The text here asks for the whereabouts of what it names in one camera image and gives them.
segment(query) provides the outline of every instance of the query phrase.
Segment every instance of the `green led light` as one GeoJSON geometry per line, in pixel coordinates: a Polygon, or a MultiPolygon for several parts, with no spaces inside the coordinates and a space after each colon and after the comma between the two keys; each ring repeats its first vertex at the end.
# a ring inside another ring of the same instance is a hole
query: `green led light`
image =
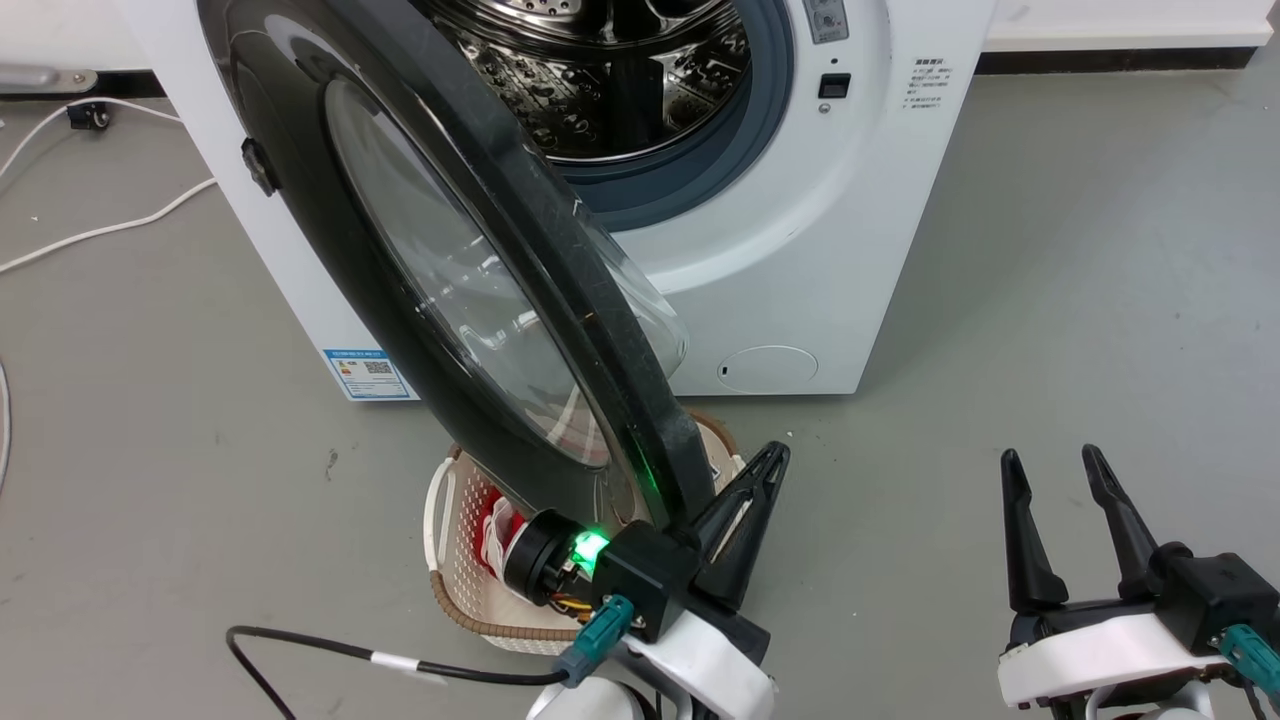
{"type": "Polygon", "coordinates": [[[573,552],[570,555],[570,559],[577,562],[577,566],[590,578],[595,574],[595,559],[600,556],[600,551],[607,544],[609,544],[609,538],[602,534],[593,533],[591,530],[579,533],[573,538],[573,552]]]}

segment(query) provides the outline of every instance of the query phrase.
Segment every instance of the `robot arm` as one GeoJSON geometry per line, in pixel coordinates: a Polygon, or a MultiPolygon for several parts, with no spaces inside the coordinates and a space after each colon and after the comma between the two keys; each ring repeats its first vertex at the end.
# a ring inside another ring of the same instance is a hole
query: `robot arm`
{"type": "Polygon", "coordinates": [[[1009,605],[1018,616],[997,670],[1005,702],[1023,710],[1037,703],[1061,720],[1152,703],[1158,708],[1144,719],[1212,719],[1204,684],[1226,679],[1247,689],[1256,683],[1276,703],[1280,656],[1262,638],[1280,637],[1280,593],[1236,555],[1157,547],[1102,451],[1087,445],[1083,456],[1093,498],[1107,514],[1120,597],[1068,602],[1032,518],[1021,461],[1006,451],[1009,605]]]}

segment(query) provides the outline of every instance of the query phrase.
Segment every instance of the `wire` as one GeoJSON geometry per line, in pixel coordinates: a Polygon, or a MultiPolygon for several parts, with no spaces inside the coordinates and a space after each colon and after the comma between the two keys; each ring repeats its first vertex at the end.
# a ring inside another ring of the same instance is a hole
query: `wire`
{"type": "Polygon", "coordinates": [[[564,593],[553,594],[552,601],[558,605],[563,605],[564,607],[568,607],[571,610],[585,610],[588,612],[591,611],[590,603],[582,602],[581,600],[577,600],[576,597],[564,593]]]}
{"type": "Polygon", "coordinates": [[[28,254],[23,255],[22,258],[18,258],[17,260],[10,260],[10,261],[5,263],[4,265],[0,265],[0,274],[6,273],[9,270],[13,270],[14,268],[20,268],[22,265],[26,265],[27,263],[31,263],[33,260],[38,260],[38,259],[44,258],[45,255],[49,255],[50,252],[55,252],[58,250],[61,250],[63,247],[67,247],[69,245],[76,245],[77,242],[81,242],[81,241],[84,241],[84,240],[90,240],[90,238],[93,238],[93,237],[99,237],[99,236],[102,236],[102,234],[108,234],[108,233],[113,233],[113,232],[119,232],[119,231],[127,231],[129,228],[136,228],[136,227],[146,225],[148,223],[154,223],[154,222],[159,220],[160,218],[164,218],[169,213],[173,213],[179,205],[182,205],[183,202],[191,200],[200,191],[202,191],[205,188],[209,188],[209,187],[212,187],[215,184],[218,184],[218,181],[214,179],[214,178],[209,178],[209,179],[198,183],[196,187],[192,187],[187,192],[183,192],[182,195],[179,195],[178,197],[175,197],[172,202],[169,202],[168,205],[165,205],[164,208],[161,208],[159,211],[152,213],[152,214],[147,215],[146,218],[138,218],[137,220],[129,220],[127,223],[120,223],[120,224],[116,224],[116,225],[108,225],[105,228],[97,228],[96,231],[82,232],[79,234],[73,234],[72,237],[68,237],[65,240],[59,240],[58,242],[55,242],[52,245],[46,245],[45,247],[41,247],[40,250],[36,250],[35,252],[28,252],[28,254]]]}
{"type": "Polygon", "coordinates": [[[275,688],[266,682],[266,678],[259,673],[257,667],[250,661],[244,651],[241,650],[239,643],[236,638],[239,635],[264,638],[271,641],[280,641],[293,644],[301,644],[306,647],[314,647],[316,650],[324,650],[328,652],[335,652],[338,655],[346,655],[347,657],[355,657],[357,660],[367,660],[375,665],[381,665],[384,667],[394,667],[403,671],[424,673],[428,675],[442,675],[445,678],[457,678],[460,680],[470,680],[472,683],[488,683],[494,685],[524,685],[524,687],[541,687],[541,685],[554,685],[562,680],[568,679],[568,673],[564,670],[557,670],[554,673],[547,673],[545,675],[515,675],[507,673],[486,673],[484,670],[471,670],[468,667],[457,667],[453,665],[442,665],[439,662],[429,662],[426,660],[415,660],[412,657],[403,657],[399,655],[389,655],[384,652],[375,652],[364,647],[356,647],[353,644],[340,643],[338,641],[330,641],[325,638],[317,638],[315,635],[303,635],[302,633],[291,633],[288,630],[273,630],[270,628],[255,628],[251,625],[236,625],[227,629],[227,647],[230,648],[232,655],[239,661],[241,667],[253,678],[257,687],[266,693],[266,697],[271,700],[275,708],[280,711],[280,715],[285,720],[296,720],[296,715],[289,710],[289,706],[284,703],[280,694],[275,692],[275,688]]]}
{"type": "Polygon", "coordinates": [[[166,120],[173,120],[175,123],[182,123],[182,118],[179,118],[178,115],[170,115],[169,113],[161,113],[160,110],[152,110],[151,108],[147,108],[145,105],[138,105],[137,102],[129,102],[128,100],[116,100],[115,97],[84,97],[82,100],[77,100],[74,102],[63,105],[58,110],[54,110],[52,113],[50,113],[47,118],[45,118],[44,120],[40,120],[40,124],[37,124],[35,128],[32,128],[31,132],[27,133],[27,137],[22,138],[22,141],[18,143],[18,147],[13,149],[13,152],[9,154],[9,159],[4,161],[4,165],[0,165],[0,177],[4,177],[5,172],[9,170],[9,165],[13,165],[13,161],[18,159],[18,154],[22,152],[22,150],[24,147],[27,147],[27,143],[31,142],[31,140],[33,137],[36,137],[36,135],[40,131],[42,131],[45,128],[45,126],[47,126],[49,123],[56,120],[58,118],[61,118],[63,114],[68,110],[68,108],[76,108],[77,105],[83,105],[86,102],[109,102],[111,105],[123,105],[124,108],[132,108],[134,110],[140,110],[140,111],[146,113],[148,115],[155,115],[157,118],[164,118],[166,120]]]}
{"type": "Polygon", "coordinates": [[[0,491],[4,489],[4,477],[9,474],[9,451],[13,448],[13,401],[9,398],[9,375],[0,361],[0,418],[4,419],[4,438],[0,439],[0,491]]]}
{"type": "Polygon", "coordinates": [[[1244,697],[1249,698],[1249,708],[1253,710],[1253,716],[1257,720],[1267,720],[1267,714],[1262,710],[1262,702],[1258,701],[1258,693],[1253,689],[1253,680],[1240,674],[1240,687],[1244,688],[1244,697]]]}
{"type": "MultiPolygon", "coordinates": [[[[145,105],[138,105],[137,102],[129,102],[127,100],[116,100],[115,97],[84,97],[84,99],[77,100],[74,102],[70,102],[68,105],[63,105],[58,110],[50,113],[45,119],[40,120],[40,123],[37,123],[36,127],[33,127],[31,129],[31,132],[28,132],[26,135],[26,137],[23,137],[18,142],[18,146],[14,147],[13,152],[9,154],[9,158],[4,161],[4,165],[0,165],[0,178],[3,178],[6,172],[9,172],[9,168],[13,167],[14,160],[18,159],[18,154],[20,154],[27,147],[27,145],[31,143],[32,138],[35,138],[36,135],[40,133],[41,129],[44,129],[45,127],[47,127],[49,123],[51,123],[51,122],[56,120],[58,118],[63,117],[63,114],[67,113],[67,110],[69,108],[74,108],[77,105],[83,105],[86,102],[106,102],[106,104],[110,104],[110,105],[120,105],[123,108],[131,108],[133,110],[138,110],[138,111],[146,113],[148,115],[155,115],[157,118],[164,118],[166,120],[173,120],[173,122],[179,123],[179,124],[182,123],[182,118],[179,118],[178,115],[170,115],[169,113],[161,113],[160,110],[154,110],[154,109],[147,108],[145,105]]],[[[159,220],[160,218],[164,218],[169,213],[173,213],[175,208],[178,208],[179,205],[182,205],[187,200],[191,200],[200,191],[202,191],[202,190],[205,190],[207,187],[212,187],[214,184],[216,184],[216,181],[214,178],[209,178],[209,179],[201,182],[200,184],[197,184],[196,187],[192,187],[187,192],[183,192],[182,195],[179,195],[177,199],[174,199],[173,202],[170,202],[170,204],[165,205],[163,209],[160,209],[159,213],[155,213],[152,215],[147,215],[146,218],[138,218],[137,220],[129,220],[127,223],[120,223],[120,224],[116,224],[116,225],[99,228],[96,231],[83,232],[83,233],[68,237],[65,240],[60,240],[60,241],[58,241],[58,242],[55,242],[52,245],[45,246],[45,247],[40,249],[40,250],[36,250],[35,252],[28,252],[27,255],[23,255],[22,258],[18,258],[17,260],[10,260],[10,261],[5,263],[4,265],[0,265],[0,274],[5,273],[8,270],[12,270],[14,268],[19,268],[22,265],[26,265],[27,263],[31,263],[33,260],[38,260],[40,258],[44,258],[45,255],[49,255],[50,252],[55,252],[58,250],[61,250],[63,247],[67,247],[69,245],[76,245],[77,242],[81,242],[81,241],[84,241],[84,240],[90,240],[90,238],[93,238],[93,237],[99,237],[99,236],[102,236],[102,234],[108,234],[108,233],[113,233],[113,232],[118,232],[118,231],[124,231],[124,229],[129,229],[129,228],[136,228],[136,227],[140,227],[140,225],[145,225],[147,223],[154,223],[154,222],[159,220]]],[[[5,479],[5,475],[9,473],[9,454],[13,450],[13,401],[12,401],[10,393],[9,393],[9,378],[5,375],[4,364],[0,364],[0,402],[3,402],[3,409],[0,409],[0,415],[3,415],[3,418],[4,418],[4,436],[3,436],[3,439],[0,439],[0,442],[3,442],[3,445],[0,445],[0,488],[4,488],[4,479],[5,479]]]]}
{"type": "Polygon", "coordinates": [[[591,620],[591,611],[590,611],[590,609],[581,610],[581,609],[568,607],[568,606],[561,605],[559,602],[557,602],[554,600],[550,601],[549,607],[552,610],[554,610],[556,612],[559,612],[561,615],[566,616],[566,618],[572,618],[580,625],[585,625],[585,624],[588,624],[591,620]]]}

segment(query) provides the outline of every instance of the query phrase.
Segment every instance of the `teal connector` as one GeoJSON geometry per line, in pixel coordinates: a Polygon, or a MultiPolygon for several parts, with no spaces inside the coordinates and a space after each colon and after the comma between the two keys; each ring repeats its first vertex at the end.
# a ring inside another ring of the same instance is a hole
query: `teal connector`
{"type": "Polygon", "coordinates": [[[1280,705],[1280,655],[1248,625],[1231,625],[1219,644],[1222,657],[1280,705]]]}
{"type": "Polygon", "coordinates": [[[576,688],[609,656],[613,646],[631,629],[636,609],[622,596],[612,596],[577,632],[573,644],[556,659],[556,670],[568,673],[564,685],[576,688]]]}

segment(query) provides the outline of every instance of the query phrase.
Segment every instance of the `front-loading washing machine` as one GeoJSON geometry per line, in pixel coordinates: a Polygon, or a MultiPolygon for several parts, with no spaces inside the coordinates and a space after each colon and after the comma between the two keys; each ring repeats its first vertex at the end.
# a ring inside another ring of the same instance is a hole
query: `front-loading washing machine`
{"type": "Polygon", "coordinates": [[[352,400],[417,397],[371,332],[371,282],[454,307],[490,374],[536,374],[497,360],[538,334],[536,304],[485,316],[467,292],[512,261],[492,227],[566,218],[559,241],[593,238],[676,395],[854,392],[993,5],[118,1],[352,400]],[[339,247],[397,233],[449,241],[390,247],[378,278],[339,247]]]}

